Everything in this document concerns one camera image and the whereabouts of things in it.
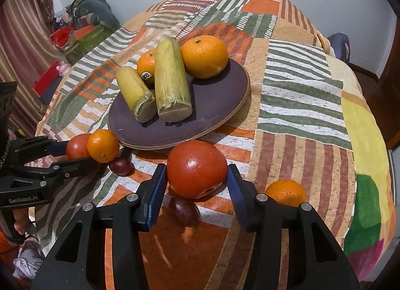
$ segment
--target plate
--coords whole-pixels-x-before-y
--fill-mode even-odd
[[[139,123],[118,94],[111,105],[108,128],[122,145],[140,150],[157,150],[197,139],[223,125],[245,103],[250,91],[246,69],[229,59],[226,68],[210,79],[188,76],[193,113],[187,119],[167,123],[156,115],[146,123]]]

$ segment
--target bedspread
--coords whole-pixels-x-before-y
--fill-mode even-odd
[[[73,66],[37,134],[68,140],[107,128],[120,67],[136,68],[165,36],[184,43],[202,34],[224,41],[230,57],[248,71],[251,94],[238,113],[201,139],[215,144],[259,192],[278,179],[301,183],[362,280],[394,231],[385,144],[355,75],[328,55],[328,40],[289,0],[167,0],[151,6]],[[133,154],[132,176],[105,168],[74,178],[59,187],[52,204],[36,208],[45,253],[81,205],[114,203],[136,191],[157,163],[166,162],[168,150]],[[164,205],[169,199],[166,194]],[[195,229],[181,227],[162,208],[153,230],[140,235],[152,290],[243,287],[253,234],[238,225],[226,189],[197,206],[201,223]],[[282,234],[279,286],[285,289],[288,235]],[[110,259],[106,266],[112,289]]]

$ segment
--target sugarcane piece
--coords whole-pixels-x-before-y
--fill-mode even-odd
[[[117,84],[131,113],[139,123],[146,123],[157,114],[153,93],[136,70],[124,66],[116,74]]]
[[[189,86],[178,42],[166,37],[155,50],[154,83],[159,118],[179,122],[192,113]]]

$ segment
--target curtain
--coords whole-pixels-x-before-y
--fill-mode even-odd
[[[0,82],[18,82],[10,121],[30,136],[46,110],[31,89],[55,61],[65,61],[49,37],[52,14],[53,0],[6,0],[0,6]]]

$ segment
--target metal screw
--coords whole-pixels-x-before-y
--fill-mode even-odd
[[[304,211],[311,211],[312,206],[311,206],[311,204],[305,202],[305,203],[302,203],[302,204],[301,204],[301,208],[302,208]]]
[[[136,201],[139,198],[139,196],[137,196],[136,193],[131,193],[131,194],[128,194],[126,198],[129,202],[133,202],[133,201]]]
[[[258,193],[255,198],[260,202],[265,202],[268,200],[268,196],[264,193]]]
[[[83,205],[82,209],[83,209],[84,211],[90,211],[90,210],[93,209],[93,204],[90,203],[90,202],[85,203],[85,204]]]

